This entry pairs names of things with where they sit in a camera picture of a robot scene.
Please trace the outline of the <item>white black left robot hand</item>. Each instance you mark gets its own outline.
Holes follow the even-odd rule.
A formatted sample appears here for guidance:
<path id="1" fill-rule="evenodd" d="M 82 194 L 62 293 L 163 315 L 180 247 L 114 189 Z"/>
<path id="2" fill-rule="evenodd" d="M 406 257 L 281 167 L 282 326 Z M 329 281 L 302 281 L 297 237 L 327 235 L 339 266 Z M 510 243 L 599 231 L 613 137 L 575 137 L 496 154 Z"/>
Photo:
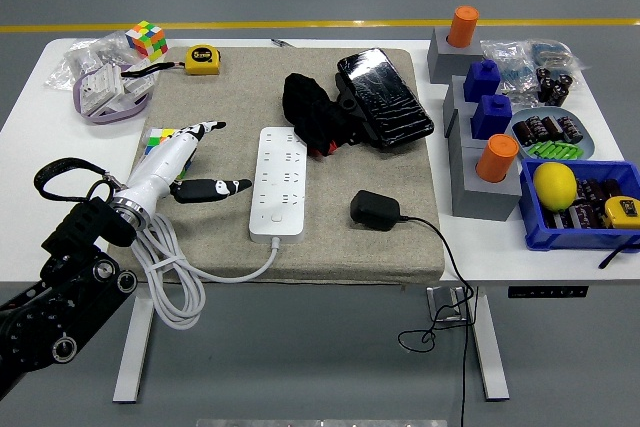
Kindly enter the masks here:
<path id="1" fill-rule="evenodd" d="M 158 200 L 168 195 L 182 204 L 204 203 L 220 201 L 249 189 L 252 182 L 248 179 L 178 180 L 202 138 L 225 126 L 222 121 L 206 121 L 175 131 L 143 157 L 126 181 L 126 187 L 114 195 L 112 205 L 151 214 Z"/>

